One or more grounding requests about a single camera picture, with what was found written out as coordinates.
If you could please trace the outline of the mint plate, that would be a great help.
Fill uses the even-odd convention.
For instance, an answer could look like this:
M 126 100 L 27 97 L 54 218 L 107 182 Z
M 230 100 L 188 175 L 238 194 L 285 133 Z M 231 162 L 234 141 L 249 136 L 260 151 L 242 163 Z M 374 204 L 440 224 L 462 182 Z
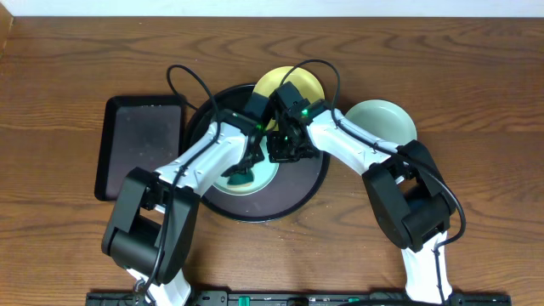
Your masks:
M 241 188 L 230 188 L 227 185 L 228 177 L 219 177 L 213 184 L 213 187 L 221 192 L 232 196 L 246 196 L 260 191 L 267 186 L 276 175 L 279 164 L 269 161 L 267 149 L 267 139 L 263 138 L 260 143 L 260 148 L 263 151 L 264 160 L 255 164 L 251 170 L 254 174 L 254 181 L 251 185 Z
M 367 132 L 399 145 L 417 139 L 417 128 L 400 106 L 383 99 L 370 99 L 353 106 L 344 115 Z

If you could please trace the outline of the green yellow sponge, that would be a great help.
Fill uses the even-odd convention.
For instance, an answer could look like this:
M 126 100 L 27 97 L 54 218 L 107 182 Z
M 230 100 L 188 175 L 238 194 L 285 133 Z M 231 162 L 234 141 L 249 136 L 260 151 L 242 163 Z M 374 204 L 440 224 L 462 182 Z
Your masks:
M 230 188 L 241 188 L 249 186 L 254 181 L 254 174 L 251 169 L 244 172 L 234 173 L 228 177 L 227 185 Z

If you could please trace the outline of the yellow plate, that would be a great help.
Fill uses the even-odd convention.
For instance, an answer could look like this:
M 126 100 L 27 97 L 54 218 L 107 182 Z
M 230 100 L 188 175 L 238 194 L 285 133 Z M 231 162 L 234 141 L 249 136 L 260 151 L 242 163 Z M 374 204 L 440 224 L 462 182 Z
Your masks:
M 255 85 L 251 99 L 256 99 L 258 106 L 272 107 L 272 122 L 265 123 L 264 119 L 256 122 L 252 126 L 253 132 L 265 133 L 269 129 L 272 131 L 286 131 L 283 127 L 274 127 L 275 124 L 280 124 L 282 111 L 275 109 L 272 104 L 269 104 L 269 96 L 280 86 L 281 80 L 291 68 L 291 66 L 275 68 L 262 76 Z M 297 88 L 298 92 L 310 102 L 325 98 L 324 89 L 319 80 L 311 72 L 303 68 L 295 69 L 287 77 L 286 82 L 291 82 Z

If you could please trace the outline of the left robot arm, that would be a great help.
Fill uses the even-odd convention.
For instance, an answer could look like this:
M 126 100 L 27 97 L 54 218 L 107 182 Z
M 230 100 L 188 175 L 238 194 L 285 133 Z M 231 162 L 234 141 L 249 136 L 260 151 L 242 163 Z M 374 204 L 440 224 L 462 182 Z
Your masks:
M 269 117 L 222 110 L 185 153 L 153 172 L 140 167 L 123 180 L 107 224 L 104 254 L 135 277 L 132 305 L 183 305 L 190 284 L 182 268 L 201 197 L 230 170 L 244 167 Z

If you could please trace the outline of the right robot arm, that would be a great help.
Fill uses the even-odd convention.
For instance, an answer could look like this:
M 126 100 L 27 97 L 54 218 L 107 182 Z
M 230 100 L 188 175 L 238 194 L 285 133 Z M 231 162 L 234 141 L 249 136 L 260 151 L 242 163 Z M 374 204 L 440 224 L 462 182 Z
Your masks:
M 439 173 L 428 149 L 413 139 L 406 144 L 383 139 L 352 122 L 321 99 L 271 101 L 278 131 L 273 134 L 274 161 L 292 161 L 325 152 L 357 172 L 376 221 L 402 251 L 406 294 L 415 303 L 445 305 L 452 287 L 445 269 L 445 246 L 451 216 L 464 211 Z

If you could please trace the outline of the round black tray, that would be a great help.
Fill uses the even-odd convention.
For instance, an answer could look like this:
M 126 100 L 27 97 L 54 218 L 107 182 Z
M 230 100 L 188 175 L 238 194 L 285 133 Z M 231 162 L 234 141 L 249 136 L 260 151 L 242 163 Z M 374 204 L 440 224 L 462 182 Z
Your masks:
M 252 94 L 254 83 L 236 85 L 216 93 L 220 108 L 243 105 Z M 183 149 L 188 150 L 206 132 L 213 115 L 211 102 L 206 101 L 192 116 L 185 132 Z M 243 188 L 228 188 L 227 178 L 219 177 L 202 196 L 203 203 L 227 218 L 245 222 L 265 222 L 283 218 L 308 202 L 325 180 L 330 155 L 301 159 L 294 163 L 269 163 L 265 153 L 266 139 L 261 147 L 264 161 L 252 168 L 253 184 Z

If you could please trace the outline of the dark rectangular tray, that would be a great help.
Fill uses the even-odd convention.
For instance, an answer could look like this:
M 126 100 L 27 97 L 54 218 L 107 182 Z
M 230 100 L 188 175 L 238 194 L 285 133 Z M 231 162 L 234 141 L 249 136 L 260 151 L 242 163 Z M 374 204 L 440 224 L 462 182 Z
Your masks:
M 94 186 L 114 201 L 136 167 L 153 171 L 181 154 L 184 107 L 173 95 L 118 95 L 105 104 Z

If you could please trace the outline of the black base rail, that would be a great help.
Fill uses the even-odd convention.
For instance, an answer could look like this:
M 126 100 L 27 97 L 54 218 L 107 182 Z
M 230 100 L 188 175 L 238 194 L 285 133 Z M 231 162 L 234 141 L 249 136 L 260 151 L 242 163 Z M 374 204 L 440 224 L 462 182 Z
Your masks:
M 373 292 L 355 295 L 257 294 L 221 291 L 198 292 L 185 303 L 187 306 L 365 306 L 416 305 L 404 293 Z M 447 306 L 511 306 L 508 295 L 453 293 Z

